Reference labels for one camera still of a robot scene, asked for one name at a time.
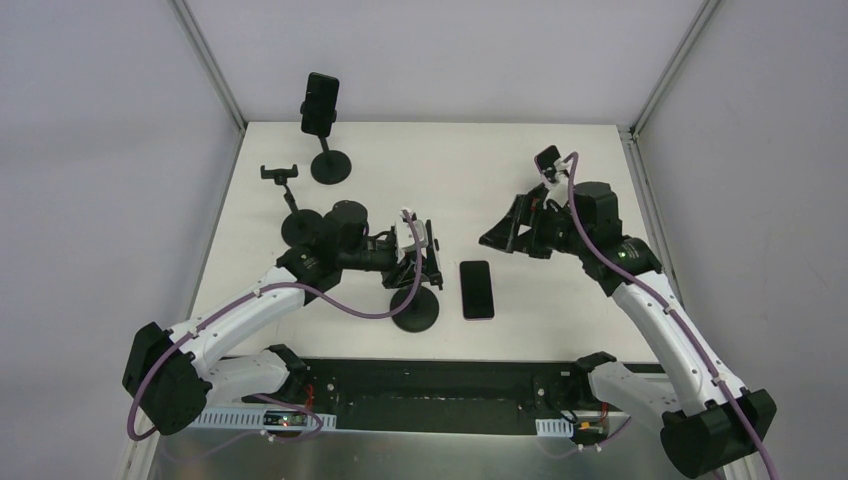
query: phone lying on table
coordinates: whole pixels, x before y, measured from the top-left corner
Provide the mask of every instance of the phone lying on table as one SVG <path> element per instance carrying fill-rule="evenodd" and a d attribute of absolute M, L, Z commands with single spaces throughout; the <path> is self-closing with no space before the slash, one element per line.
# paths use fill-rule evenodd
<path fill-rule="evenodd" d="M 489 262 L 484 260 L 460 262 L 459 283 L 462 289 L 462 315 L 466 320 L 495 318 L 495 299 L 492 295 Z"/>

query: round black base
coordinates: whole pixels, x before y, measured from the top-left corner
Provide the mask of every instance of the round black base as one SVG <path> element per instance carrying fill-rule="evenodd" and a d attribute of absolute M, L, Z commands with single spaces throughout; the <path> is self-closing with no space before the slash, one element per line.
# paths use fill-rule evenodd
<path fill-rule="evenodd" d="M 399 307 L 403 300 L 409 295 L 409 288 L 402 288 L 395 292 L 389 303 L 391 309 Z M 439 318 L 439 299 L 436 294 L 425 287 L 420 287 L 412 303 L 406 309 L 392 317 L 395 325 L 401 330 L 409 333 L 418 333 L 427 330 L 436 323 Z"/>
<path fill-rule="evenodd" d="M 332 219 L 339 225 L 348 223 L 364 223 L 368 225 L 368 209 L 359 202 L 342 200 L 336 202 L 333 205 L 333 209 L 327 212 L 324 218 Z"/>
<path fill-rule="evenodd" d="M 312 178 L 324 185 L 335 185 L 350 175 L 350 159 L 338 150 L 319 153 L 312 160 Z"/>
<path fill-rule="evenodd" d="M 299 210 L 297 216 L 290 214 L 283 220 L 280 234 L 290 247 L 306 243 L 321 226 L 321 214 L 314 210 Z"/>

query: smartphone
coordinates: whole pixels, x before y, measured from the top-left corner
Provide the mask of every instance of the smartphone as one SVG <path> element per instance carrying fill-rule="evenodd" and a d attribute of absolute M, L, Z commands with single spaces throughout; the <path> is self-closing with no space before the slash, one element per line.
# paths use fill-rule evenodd
<path fill-rule="evenodd" d="M 303 120 L 300 130 L 309 135 L 329 137 L 336 121 L 336 100 L 339 98 L 339 79 L 310 73 L 306 81 L 306 100 L 300 107 Z"/>
<path fill-rule="evenodd" d="M 462 315 L 466 320 L 491 320 L 495 317 L 489 262 L 460 262 L 459 283 L 462 289 Z"/>

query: white wall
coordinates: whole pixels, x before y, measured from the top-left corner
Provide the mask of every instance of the white wall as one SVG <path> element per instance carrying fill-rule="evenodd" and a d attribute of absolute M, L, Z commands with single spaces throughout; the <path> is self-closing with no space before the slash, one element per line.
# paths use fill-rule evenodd
<path fill-rule="evenodd" d="M 0 477 L 110 478 L 237 133 L 165 1 L 3 2 L 0 45 Z"/>
<path fill-rule="evenodd" d="M 641 138 L 686 306 L 778 406 L 783 478 L 845 478 L 848 2 L 728 0 Z"/>
<path fill-rule="evenodd" d="M 191 0 L 249 120 L 630 124 L 701 0 Z"/>

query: tabletop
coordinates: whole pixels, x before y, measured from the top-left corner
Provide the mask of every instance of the tabletop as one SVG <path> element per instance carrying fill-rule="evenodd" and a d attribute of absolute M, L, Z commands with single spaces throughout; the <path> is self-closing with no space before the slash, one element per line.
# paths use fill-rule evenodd
<path fill-rule="evenodd" d="M 363 320 L 321 301 L 266 326 L 231 353 L 245 355 L 285 343 L 303 357 L 568 361 L 599 350 L 622 361 L 655 362 L 635 325 L 581 268 L 554 253 L 549 260 L 505 254 L 478 238 L 506 214 L 516 194 L 538 185 L 534 156 L 549 145 L 580 153 L 577 181 L 602 181 L 619 200 L 624 232 L 646 239 L 636 193 L 615 126 L 337 123 L 330 148 L 351 159 L 337 185 L 312 179 L 318 139 L 299 123 L 250 123 L 227 191 L 193 315 L 208 311 L 255 282 L 289 247 L 280 225 L 289 214 L 284 190 L 261 180 L 259 168 L 289 168 L 300 208 L 327 213 L 339 200 L 368 209 L 372 232 L 388 229 L 401 207 L 430 219 L 439 240 L 444 290 L 431 288 L 439 318 L 407 333 L 391 319 Z M 490 263 L 492 320 L 462 315 L 459 263 Z M 394 293 L 374 272 L 345 271 L 329 295 L 365 312 L 384 312 Z"/>

